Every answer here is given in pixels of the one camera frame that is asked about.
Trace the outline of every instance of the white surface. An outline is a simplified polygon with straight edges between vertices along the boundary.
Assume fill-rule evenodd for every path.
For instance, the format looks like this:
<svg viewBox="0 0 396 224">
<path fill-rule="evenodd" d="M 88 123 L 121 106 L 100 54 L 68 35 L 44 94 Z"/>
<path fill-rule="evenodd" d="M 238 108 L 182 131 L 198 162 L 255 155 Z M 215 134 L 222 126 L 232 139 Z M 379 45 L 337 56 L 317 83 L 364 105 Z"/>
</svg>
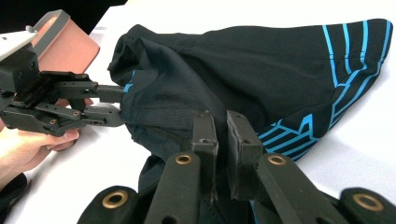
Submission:
<svg viewBox="0 0 396 224">
<path fill-rule="evenodd" d="M 291 27 L 383 18 L 396 24 L 388 2 L 340 1 L 182 1 L 133 0 L 112 7 L 92 31 L 101 50 L 87 73 L 111 84 L 107 66 L 118 38 L 133 25 L 156 33 L 201 34 L 234 25 Z M 396 203 L 395 44 L 374 86 L 298 164 L 319 189 L 338 197 L 348 187 L 372 189 Z M 101 190 L 123 185 L 137 189 L 149 153 L 124 127 L 86 127 L 77 144 L 53 153 L 29 173 L 32 186 L 7 223 L 76 223 Z"/>
<path fill-rule="evenodd" d="M 36 36 L 37 32 L 29 33 L 27 31 L 0 34 L 0 62 L 13 52 L 32 42 Z"/>
</svg>

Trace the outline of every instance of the black plastic part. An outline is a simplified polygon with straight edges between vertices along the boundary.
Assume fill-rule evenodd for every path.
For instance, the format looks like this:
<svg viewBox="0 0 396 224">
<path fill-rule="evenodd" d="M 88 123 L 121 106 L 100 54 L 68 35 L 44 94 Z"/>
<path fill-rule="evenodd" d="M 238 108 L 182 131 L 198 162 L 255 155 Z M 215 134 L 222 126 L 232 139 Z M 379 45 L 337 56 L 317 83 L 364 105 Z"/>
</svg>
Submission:
<svg viewBox="0 0 396 224">
<path fill-rule="evenodd" d="M 38 74 L 37 56 L 30 51 L 32 45 L 15 51 L 0 62 L 0 90 L 20 92 Z"/>
<path fill-rule="evenodd" d="M 368 189 L 344 189 L 338 206 L 350 223 L 396 223 L 395 205 Z"/>
<path fill-rule="evenodd" d="M 192 152 L 201 159 L 201 193 L 213 203 L 217 197 L 216 158 L 219 152 L 219 142 L 213 117 L 209 113 L 203 113 L 194 118 Z"/>
<path fill-rule="evenodd" d="M 78 224 L 129 224 L 134 220 L 138 195 L 133 189 L 113 186 L 98 193 L 81 214 Z"/>
<path fill-rule="evenodd" d="M 290 158 L 263 154 L 258 175 L 284 223 L 348 223 Z"/>
<path fill-rule="evenodd" d="M 100 102 L 111 104 L 120 103 L 121 96 L 123 94 L 123 87 L 99 85 L 96 92 Z"/>
<path fill-rule="evenodd" d="M 142 224 L 145 222 L 146 216 L 151 206 L 152 198 L 157 190 L 158 182 L 154 183 L 142 191 L 139 191 L 138 205 L 134 208 L 134 215 L 131 224 Z"/>
<path fill-rule="evenodd" d="M 17 94 L 13 99 L 13 105 L 28 108 L 34 107 L 41 102 L 55 104 L 60 98 L 88 98 L 85 95 L 80 95 L 79 90 L 81 87 L 78 87 L 78 85 L 81 85 L 80 83 L 86 81 L 90 81 L 88 75 L 77 75 L 72 72 L 40 72 L 35 74 L 35 79 L 29 83 L 25 89 L 16 92 Z M 65 97 L 64 95 L 67 95 L 67 93 L 64 92 L 63 85 L 59 86 L 59 83 L 63 83 L 64 85 L 75 83 L 74 85 L 76 88 L 68 90 L 68 94 L 71 94 L 73 97 Z"/>
<path fill-rule="evenodd" d="M 95 126 L 119 127 L 124 124 L 117 108 L 87 106 L 84 110 L 83 122 Z"/>
<path fill-rule="evenodd" d="M 227 124 L 227 168 L 231 197 L 241 201 L 254 200 L 259 186 L 254 174 L 263 153 L 262 142 L 242 114 L 227 111 Z"/>
<path fill-rule="evenodd" d="M 65 119 L 74 119 L 74 120 L 81 119 L 81 112 L 79 110 L 69 109 L 60 105 L 40 103 L 35 107 L 35 109 L 39 111 L 53 113 Z"/>
<path fill-rule="evenodd" d="M 198 156 L 181 152 L 166 162 L 145 223 L 198 223 L 200 198 Z"/>
<path fill-rule="evenodd" d="M 12 95 L 14 95 L 14 92 L 10 91 L 2 91 L 0 94 L 0 116 L 1 112 L 3 112 L 4 109 L 6 109 L 9 105 L 12 104 Z"/>
<path fill-rule="evenodd" d="M 279 215 L 259 202 L 254 202 L 253 212 L 257 223 L 282 224 Z"/>
<path fill-rule="evenodd" d="M 2 112 L 1 119 L 9 129 L 63 135 L 51 131 L 60 126 L 56 117 L 44 116 L 37 110 L 8 107 Z"/>
<path fill-rule="evenodd" d="M 78 111 L 84 111 L 86 107 L 84 99 L 67 99 L 67 102 L 70 104 L 72 109 Z"/>
<path fill-rule="evenodd" d="M 97 83 L 87 81 L 63 81 L 56 82 L 54 89 L 59 92 L 59 98 L 63 99 L 84 99 L 97 98 Z"/>
</svg>

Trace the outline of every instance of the clothing sleeve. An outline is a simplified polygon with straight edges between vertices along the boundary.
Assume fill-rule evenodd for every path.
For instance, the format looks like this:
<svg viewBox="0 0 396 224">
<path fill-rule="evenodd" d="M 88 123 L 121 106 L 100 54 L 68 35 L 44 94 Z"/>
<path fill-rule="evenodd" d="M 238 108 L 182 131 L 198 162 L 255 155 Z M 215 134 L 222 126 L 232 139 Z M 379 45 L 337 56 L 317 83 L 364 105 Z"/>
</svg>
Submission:
<svg viewBox="0 0 396 224">
<path fill-rule="evenodd" d="M 375 83 L 392 27 L 372 19 L 189 35 L 135 25 L 108 71 L 124 87 L 132 138 L 164 161 L 191 139 L 194 116 L 210 112 L 217 135 L 226 133 L 227 110 L 248 119 L 267 152 L 297 161 Z"/>
<path fill-rule="evenodd" d="M 7 212 L 13 200 L 21 196 L 27 186 L 27 179 L 24 174 L 20 174 L 9 182 L 0 192 L 0 223 L 6 220 Z"/>
</svg>

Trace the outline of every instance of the blue stripe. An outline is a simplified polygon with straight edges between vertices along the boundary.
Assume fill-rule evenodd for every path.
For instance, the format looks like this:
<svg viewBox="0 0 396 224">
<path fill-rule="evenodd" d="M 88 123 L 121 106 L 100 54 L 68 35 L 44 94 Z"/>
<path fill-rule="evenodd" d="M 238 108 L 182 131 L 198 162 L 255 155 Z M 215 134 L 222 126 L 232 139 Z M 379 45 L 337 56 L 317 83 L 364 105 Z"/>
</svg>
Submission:
<svg viewBox="0 0 396 224">
<path fill-rule="evenodd" d="M 293 161 L 297 161 L 298 159 L 300 159 L 303 155 L 305 155 L 308 152 L 308 150 L 303 151 L 301 154 L 291 158 Z"/>
<path fill-rule="evenodd" d="M 128 92 L 129 89 L 134 85 L 134 83 L 132 83 L 132 79 L 134 79 L 134 71 L 132 72 L 132 77 L 129 80 L 129 83 L 125 85 L 123 92 Z"/>
<path fill-rule="evenodd" d="M 311 141 L 306 142 L 306 143 L 300 145 L 299 147 L 295 147 L 294 149 L 289 150 L 289 151 L 283 153 L 283 155 L 289 156 L 289 154 L 294 153 L 294 152 L 296 152 L 296 151 L 299 151 L 299 150 L 301 150 L 301 149 L 303 149 L 303 148 L 305 148 L 305 147 L 308 147 L 309 145 L 312 145 L 313 143 L 316 143 L 316 142 L 317 142 L 317 141 L 315 141 L 315 140 L 312 139 L 312 138 L 310 138 L 310 139 L 311 139 Z"/>
<path fill-rule="evenodd" d="M 365 70 L 367 68 L 367 64 L 365 62 L 365 56 L 366 56 L 366 51 L 367 51 L 367 45 L 368 45 L 368 22 L 364 21 L 363 22 L 363 41 L 362 41 L 362 45 L 361 45 L 361 64 L 362 64 L 362 68 L 359 70 L 356 70 L 352 73 L 352 75 L 349 77 L 349 79 L 346 81 L 345 88 L 343 89 L 343 92 L 341 93 L 341 95 L 338 97 L 338 99 L 334 102 L 334 104 L 332 105 L 332 121 L 330 123 L 329 126 L 329 130 L 330 128 L 334 125 L 334 117 L 337 117 L 339 114 L 343 113 L 345 110 L 347 110 L 361 95 L 362 91 L 365 89 L 366 84 L 368 82 L 368 80 L 371 77 L 368 77 L 363 84 L 361 85 L 360 89 L 358 90 L 358 92 L 355 94 L 355 96 L 352 98 L 351 101 L 349 101 L 346 105 L 344 105 L 341 109 L 339 109 L 338 111 L 336 111 L 336 107 L 338 106 L 338 104 L 344 99 L 345 95 L 347 94 L 347 92 L 349 91 L 349 88 L 351 86 L 352 81 L 355 79 L 355 77 L 359 74 L 360 71 Z"/>
<path fill-rule="evenodd" d="M 305 125 L 308 125 L 308 130 L 307 130 L 306 132 L 303 133 L 303 129 L 304 129 Z M 278 129 L 283 129 L 283 130 L 285 130 L 285 132 L 281 133 L 280 135 L 283 135 L 283 136 L 284 136 L 285 133 L 294 133 L 296 136 L 295 136 L 294 138 L 292 138 L 292 139 L 290 139 L 290 140 L 288 140 L 288 141 L 284 141 L 284 142 L 282 142 L 281 144 L 278 144 L 278 145 L 276 145 L 276 146 L 274 146 L 274 147 L 267 148 L 267 151 L 268 151 L 268 152 L 275 152 L 275 151 L 281 149 L 282 147 L 286 147 L 286 146 L 288 146 L 288 145 L 291 145 L 291 144 L 293 144 L 293 143 L 295 143 L 295 142 L 297 142 L 297 141 L 299 141 L 299 140 L 301 140 L 302 138 L 305 138 L 305 137 L 307 137 L 307 136 L 309 136 L 309 139 L 311 139 L 311 142 L 318 141 L 318 139 L 315 138 L 315 137 L 313 136 L 313 134 L 314 134 L 314 130 L 313 130 L 313 129 L 314 129 L 314 125 L 313 125 L 313 117 L 312 117 L 312 114 L 310 114 L 310 115 L 306 116 L 305 118 L 303 118 L 303 120 L 302 120 L 302 122 L 301 122 L 301 124 L 300 124 L 300 128 L 299 128 L 298 131 L 295 131 L 295 130 L 293 130 L 293 129 L 289 129 L 289 128 L 286 128 L 286 127 L 284 127 L 284 126 L 281 126 L 280 123 L 278 123 L 278 124 L 276 125 L 276 127 L 277 127 Z M 267 144 L 266 144 L 267 142 L 273 142 L 273 141 L 272 141 L 272 139 L 269 139 L 268 141 L 264 142 L 263 144 L 266 146 L 266 145 L 267 145 Z"/>
<path fill-rule="evenodd" d="M 386 52 L 386 50 L 387 50 L 387 47 L 388 47 L 388 41 L 389 41 L 389 29 L 390 29 L 390 25 L 389 25 L 389 22 L 388 22 L 388 24 L 387 24 L 387 32 L 386 32 L 386 34 L 385 34 L 385 41 L 384 41 L 384 45 L 383 45 L 383 47 L 382 47 L 382 54 L 381 54 L 381 58 L 380 58 L 380 60 L 378 61 L 378 63 L 377 63 L 377 67 L 376 67 L 376 72 L 375 72 L 375 74 L 372 74 L 371 76 L 368 76 L 364 81 L 363 81 L 363 83 L 361 84 L 361 86 L 359 87 L 359 90 L 358 90 L 358 92 L 355 94 L 355 96 L 353 97 L 353 99 L 348 103 L 348 104 L 346 104 L 344 107 L 343 107 L 343 110 L 346 110 L 348 107 L 350 107 L 355 101 L 357 101 L 358 100 L 358 98 L 361 96 L 361 94 L 362 94 L 362 92 L 364 91 L 364 89 L 366 88 L 366 86 L 367 86 L 367 83 L 373 78 L 373 77 L 377 77 L 378 75 L 379 75 L 379 71 L 380 71 L 380 69 L 381 69 L 381 64 L 382 64 L 382 62 L 384 62 L 384 57 L 385 57 L 385 52 Z M 365 48 L 367 49 L 367 39 L 368 39 L 368 36 L 365 36 L 365 43 L 366 43 L 366 46 L 365 46 Z"/>
<path fill-rule="evenodd" d="M 326 38 L 327 49 L 329 50 L 329 58 L 330 58 L 330 66 L 332 67 L 332 82 L 334 83 L 334 87 L 338 85 L 337 76 L 335 74 L 335 64 L 334 64 L 334 55 L 332 52 L 332 41 L 330 40 L 329 31 L 327 30 L 326 25 L 322 25 L 324 36 Z"/>
<path fill-rule="evenodd" d="M 290 132 L 285 131 L 285 132 L 283 132 L 283 133 L 281 133 L 281 134 L 278 134 L 277 136 L 275 136 L 275 137 L 273 137 L 273 138 L 270 138 L 270 140 L 263 142 L 263 144 L 265 144 L 265 145 L 270 145 L 271 143 L 273 143 L 273 142 L 275 142 L 276 140 L 278 140 L 278 139 L 280 139 L 280 138 L 282 138 L 282 137 L 288 135 L 289 133 L 290 133 Z"/>
<path fill-rule="evenodd" d="M 259 139 L 262 139 L 262 138 L 268 136 L 269 134 L 273 133 L 274 131 L 276 131 L 277 130 L 277 126 L 280 125 L 281 121 L 282 121 L 282 119 L 280 119 L 276 124 L 272 124 L 271 126 L 274 126 L 274 128 L 272 128 L 271 130 L 259 135 Z"/>
<path fill-rule="evenodd" d="M 344 29 L 344 37 L 346 39 L 346 57 L 345 57 L 345 62 L 346 62 L 346 71 L 348 74 L 351 74 L 352 71 L 350 70 L 350 66 L 349 66 L 349 32 L 347 30 L 347 25 L 343 24 L 343 29 Z"/>
</svg>

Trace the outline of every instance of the human hand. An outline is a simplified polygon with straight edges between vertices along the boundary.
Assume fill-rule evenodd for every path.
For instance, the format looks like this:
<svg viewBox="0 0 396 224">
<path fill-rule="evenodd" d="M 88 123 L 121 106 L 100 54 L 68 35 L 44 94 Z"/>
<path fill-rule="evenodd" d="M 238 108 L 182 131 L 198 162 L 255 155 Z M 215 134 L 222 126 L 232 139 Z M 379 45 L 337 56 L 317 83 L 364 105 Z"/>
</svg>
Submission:
<svg viewBox="0 0 396 224">
<path fill-rule="evenodd" d="M 92 100 L 85 100 L 91 105 Z M 64 100 L 57 105 L 66 106 Z M 68 130 L 63 136 L 32 133 L 4 128 L 0 120 L 0 191 L 20 173 L 37 167 L 52 150 L 59 151 L 74 145 L 79 137 L 78 130 Z"/>
</svg>

